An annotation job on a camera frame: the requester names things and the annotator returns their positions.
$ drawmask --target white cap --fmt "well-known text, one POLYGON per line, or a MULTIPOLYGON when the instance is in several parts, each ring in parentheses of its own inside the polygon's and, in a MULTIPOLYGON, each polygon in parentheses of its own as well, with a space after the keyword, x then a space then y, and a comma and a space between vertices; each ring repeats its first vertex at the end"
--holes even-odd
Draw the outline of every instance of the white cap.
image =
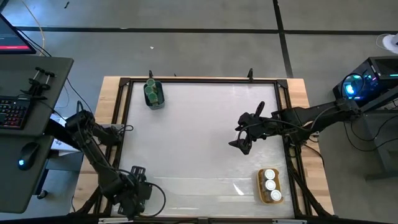
POLYGON ((272 169, 266 169, 266 171, 264 171, 264 177, 272 180, 275 178, 275 172, 272 169))
POLYGON ((267 190, 275 190, 276 183, 273 180, 267 180, 265 186, 267 190))
POLYGON ((270 193, 270 195, 271 195, 271 198, 272 198, 274 201, 276 201, 276 202, 278 202, 278 201, 280 201, 280 200, 282 199, 282 194, 281 194, 281 192, 278 191, 278 190, 273 190, 273 191, 270 193))

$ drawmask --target computer mouse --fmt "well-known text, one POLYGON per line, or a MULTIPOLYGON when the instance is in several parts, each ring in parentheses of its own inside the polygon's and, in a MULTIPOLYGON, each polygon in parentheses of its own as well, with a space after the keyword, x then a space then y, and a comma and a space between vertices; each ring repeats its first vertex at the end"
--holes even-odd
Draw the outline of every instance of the computer mouse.
POLYGON ((39 144, 36 142, 30 142, 21 149, 21 156, 18 159, 18 168, 20 170, 29 170, 36 158, 37 151, 39 150, 39 144))

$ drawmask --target monitor screen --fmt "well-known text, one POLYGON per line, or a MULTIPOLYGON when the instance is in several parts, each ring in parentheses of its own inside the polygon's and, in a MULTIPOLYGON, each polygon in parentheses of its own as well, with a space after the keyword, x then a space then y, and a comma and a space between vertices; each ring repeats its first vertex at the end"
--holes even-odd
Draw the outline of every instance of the monitor screen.
POLYGON ((0 14, 0 54, 35 54, 36 51, 0 14))

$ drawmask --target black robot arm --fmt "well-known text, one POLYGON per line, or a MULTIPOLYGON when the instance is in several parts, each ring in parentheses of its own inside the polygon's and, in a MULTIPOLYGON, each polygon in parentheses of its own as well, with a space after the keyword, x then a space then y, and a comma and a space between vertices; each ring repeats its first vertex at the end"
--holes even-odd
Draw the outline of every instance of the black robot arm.
POLYGON ((238 139, 229 145, 239 148, 243 154, 250 152, 252 142, 257 139, 265 140, 269 136, 286 135, 290 143, 299 146, 309 139, 312 133, 323 131, 328 126, 354 119, 361 114, 354 100, 336 100, 310 108, 287 108, 272 112, 271 118, 261 117, 264 108, 261 102, 254 114, 244 113, 240 116, 235 129, 239 131, 238 139), (242 132, 246 132, 245 139, 241 139, 242 132))
POLYGON ((65 127, 50 120, 46 134, 80 149, 98 175, 101 193, 114 205, 120 203, 123 214, 132 220, 145 209, 145 202, 152 193, 152 185, 146 182, 145 168, 133 166, 125 175, 113 168, 94 140, 97 137, 106 146, 121 141, 121 134, 115 127, 103 128, 95 123, 92 113, 81 110, 66 120, 65 127))

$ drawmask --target gray floor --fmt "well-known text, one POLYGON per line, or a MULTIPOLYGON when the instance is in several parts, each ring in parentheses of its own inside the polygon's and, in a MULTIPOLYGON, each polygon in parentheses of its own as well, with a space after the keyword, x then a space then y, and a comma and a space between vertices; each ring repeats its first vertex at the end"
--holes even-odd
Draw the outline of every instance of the gray floor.
MULTIPOLYGON (((272 0, 26 1, 43 26, 172 27, 276 29, 272 0)), ((395 0, 279 0, 285 29, 290 30, 398 30, 395 0)), ((36 26, 26 9, 11 0, 3 12, 16 26, 36 26)), ((38 32, 27 32, 41 43, 38 32)), ((46 32, 46 49, 72 57, 70 80, 94 109, 105 75, 286 77, 277 34, 143 34, 46 32)), ((369 56, 391 55, 375 45, 375 35, 287 35, 295 78, 304 78, 311 105, 332 101, 331 88, 369 56)), ((69 89, 58 102, 70 116, 77 97, 69 89)), ((344 218, 397 222, 397 179, 365 182, 379 171, 375 154, 351 148, 343 127, 335 124, 320 138, 326 176, 335 213, 344 218)), ((32 199, 22 215, 0 219, 66 214, 77 176, 55 175, 67 183, 59 197, 32 199)), ((46 182, 59 192, 58 181, 46 182)))

